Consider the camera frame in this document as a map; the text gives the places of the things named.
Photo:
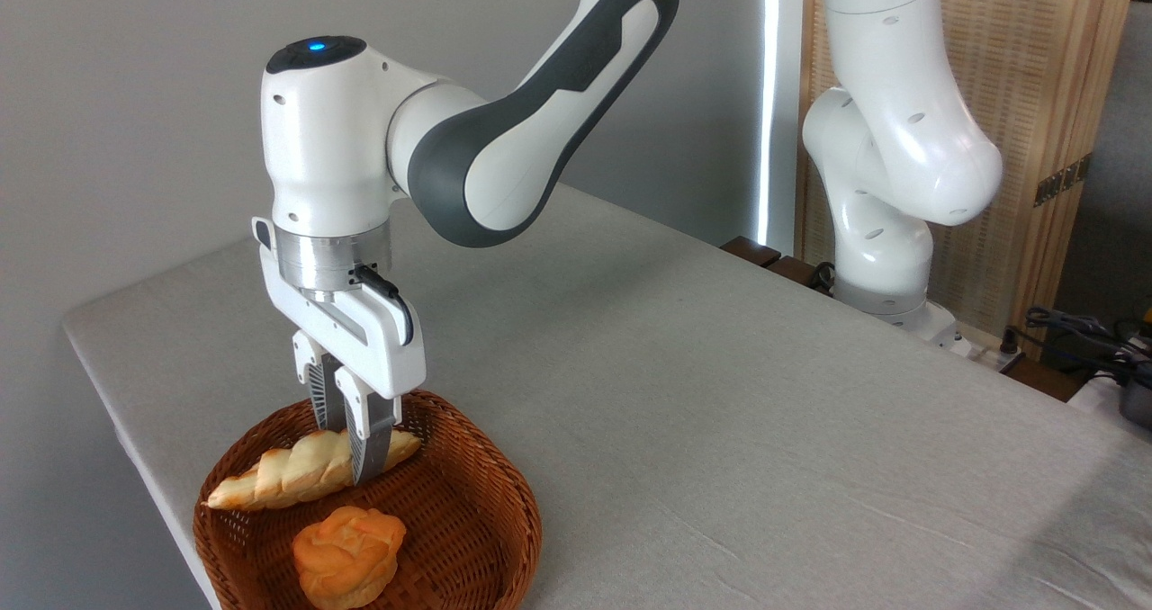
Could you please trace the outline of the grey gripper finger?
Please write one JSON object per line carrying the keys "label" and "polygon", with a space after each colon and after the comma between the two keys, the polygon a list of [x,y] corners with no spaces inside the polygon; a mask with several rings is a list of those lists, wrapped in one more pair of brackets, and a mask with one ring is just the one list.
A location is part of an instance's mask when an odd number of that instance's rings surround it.
{"label": "grey gripper finger", "polygon": [[342,363],[305,331],[295,331],[291,340],[293,363],[301,384],[308,389],[318,429],[346,430],[343,392],[335,383]]}
{"label": "grey gripper finger", "polygon": [[354,485],[363,486],[387,470],[392,429],[402,420],[402,402],[371,391],[344,365],[335,372],[335,384],[343,396]]}

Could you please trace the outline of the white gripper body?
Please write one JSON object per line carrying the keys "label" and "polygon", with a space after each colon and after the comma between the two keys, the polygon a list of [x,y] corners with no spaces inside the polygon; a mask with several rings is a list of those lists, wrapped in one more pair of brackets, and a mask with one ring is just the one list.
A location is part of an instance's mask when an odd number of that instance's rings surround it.
{"label": "white gripper body", "polygon": [[258,253],[265,287],[276,310],[384,398],[395,398],[423,384],[427,358],[415,312],[410,314],[412,340],[404,346],[403,311],[396,302],[366,287],[334,292],[329,302],[305,298],[280,275],[273,229],[275,226],[266,218],[253,218],[252,234],[262,245]]}

